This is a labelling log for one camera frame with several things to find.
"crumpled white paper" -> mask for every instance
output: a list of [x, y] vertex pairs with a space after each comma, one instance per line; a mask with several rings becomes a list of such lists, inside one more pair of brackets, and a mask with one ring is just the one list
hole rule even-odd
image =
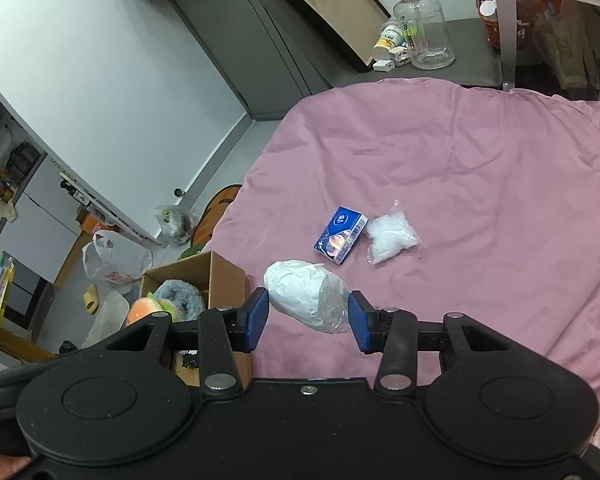
[[348, 330], [349, 291], [344, 282], [324, 268], [301, 260], [276, 262], [264, 274], [273, 307], [314, 330]]

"transparent plastic container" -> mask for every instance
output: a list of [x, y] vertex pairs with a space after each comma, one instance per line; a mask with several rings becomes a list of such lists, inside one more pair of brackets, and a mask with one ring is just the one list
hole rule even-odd
[[402, 25], [411, 63], [424, 70], [453, 63], [456, 53], [446, 30], [442, 4], [438, 0], [400, 0], [394, 16]]

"gray fluffy plush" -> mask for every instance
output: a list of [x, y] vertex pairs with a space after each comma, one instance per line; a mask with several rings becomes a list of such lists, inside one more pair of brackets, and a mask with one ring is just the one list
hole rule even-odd
[[198, 319], [205, 309], [205, 302], [200, 291], [193, 285], [182, 280], [167, 280], [154, 292], [158, 300], [170, 300], [179, 313], [184, 313], [182, 321]]

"white bottle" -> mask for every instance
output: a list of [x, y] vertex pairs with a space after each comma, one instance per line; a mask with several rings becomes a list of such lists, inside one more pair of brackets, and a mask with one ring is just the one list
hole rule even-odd
[[438, 0], [400, 0], [394, 16], [411, 51], [411, 63], [432, 70], [450, 65], [456, 58], [446, 30], [445, 15]]
[[380, 38], [376, 41], [373, 56], [376, 61], [388, 61], [389, 51], [404, 43], [402, 26], [395, 18], [390, 18], [383, 26]]

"white cabinet door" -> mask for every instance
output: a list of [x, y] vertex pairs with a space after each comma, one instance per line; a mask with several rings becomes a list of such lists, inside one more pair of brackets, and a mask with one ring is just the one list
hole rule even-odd
[[50, 156], [46, 155], [25, 186], [23, 193], [69, 231], [79, 235], [80, 224], [75, 221], [75, 215], [80, 204], [60, 187], [61, 182], [60, 168], [54, 164]]
[[0, 248], [53, 283], [77, 235], [32, 202], [25, 194], [16, 202], [17, 218], [0, 233]]

